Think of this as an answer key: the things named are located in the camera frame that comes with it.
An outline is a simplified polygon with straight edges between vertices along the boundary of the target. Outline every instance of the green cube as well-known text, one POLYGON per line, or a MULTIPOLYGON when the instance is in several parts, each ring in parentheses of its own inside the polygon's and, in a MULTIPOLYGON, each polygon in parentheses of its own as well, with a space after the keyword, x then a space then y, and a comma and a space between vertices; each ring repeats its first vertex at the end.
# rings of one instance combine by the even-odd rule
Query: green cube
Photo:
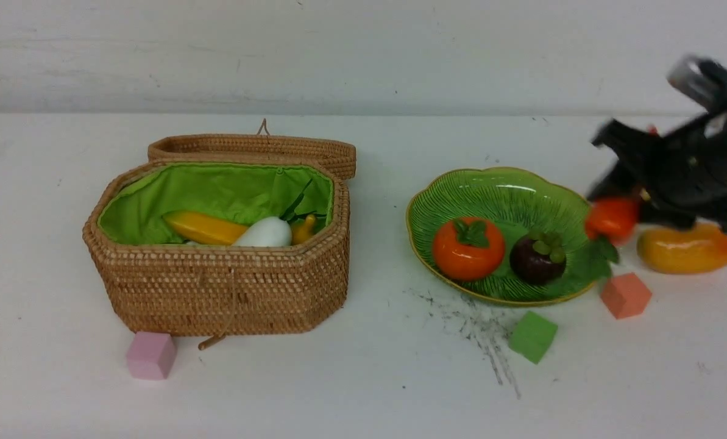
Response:
POLYGON ((528 311, 514 327, 509 347, 533 364, 539 364, 553 343, 556 331, 558 326, 555 323, 528 311))

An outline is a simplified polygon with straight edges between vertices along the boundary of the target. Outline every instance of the white table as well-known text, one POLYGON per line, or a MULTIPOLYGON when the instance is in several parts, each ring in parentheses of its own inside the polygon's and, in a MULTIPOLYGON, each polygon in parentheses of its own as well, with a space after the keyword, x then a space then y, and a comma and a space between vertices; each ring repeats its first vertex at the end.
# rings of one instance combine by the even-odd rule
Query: white table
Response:
POLYGON ((179 339, 149 383, 82 224, 150 142, 260 117, 0 115, 0 437, 727 438, 727 268, 668 277, 625 251, 647 311, 616 321, 595 290, 539 309, 559 332, 535 366, 505 340, 523 309, 470 305, 411 253, 405 207, 439 173, 517 166, 585 192, 613 158, 588 142, 604 121, 269 117, 358 147, 349 300, 307 334, 179 339))

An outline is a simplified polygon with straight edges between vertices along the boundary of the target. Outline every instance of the orange cube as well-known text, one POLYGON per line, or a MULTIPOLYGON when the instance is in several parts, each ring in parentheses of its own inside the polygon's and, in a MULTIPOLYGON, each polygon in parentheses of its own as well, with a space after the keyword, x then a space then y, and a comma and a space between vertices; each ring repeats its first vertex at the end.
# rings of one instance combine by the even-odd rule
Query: orange cube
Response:
POLYGON ((634 273, 609 279, 602 291, 602 302, 615 319, 637 316, 645 311, 653 293, 634 273))

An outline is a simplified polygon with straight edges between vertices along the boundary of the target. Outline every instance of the black robotic arm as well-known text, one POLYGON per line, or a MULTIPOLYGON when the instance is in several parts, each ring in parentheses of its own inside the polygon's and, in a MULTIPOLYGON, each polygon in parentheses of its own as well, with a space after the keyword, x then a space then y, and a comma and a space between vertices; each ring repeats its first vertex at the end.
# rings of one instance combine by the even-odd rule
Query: black robotic arm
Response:
POLYGON ((587 198, 637 196, 640 223, 685 230, 704 218, 727 233, 727 70, 686 56, 668 80, 706 112, 663 136, 606 123, 592 144, 618 159, 587 198))

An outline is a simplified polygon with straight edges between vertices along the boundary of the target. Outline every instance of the foam block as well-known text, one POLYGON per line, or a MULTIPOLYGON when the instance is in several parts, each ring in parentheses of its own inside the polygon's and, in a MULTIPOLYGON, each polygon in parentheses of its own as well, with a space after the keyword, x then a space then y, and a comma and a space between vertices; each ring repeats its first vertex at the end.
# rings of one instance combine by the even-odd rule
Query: foam block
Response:
POLYGON ((165 380, 176 359, 176 345, 169 334, 137 332, 127 350, 127 369, 138 380, 165 380))
POLYGON ((528 311, 517 322, 509 340, 509 347, 533 364, 539 364, 553 344, 558 326, 536 312, 528 311))
POLYGON ((634 273, 609 279, 602 291, 602 302, 616 319, 642 314, 653 293, 634 273))

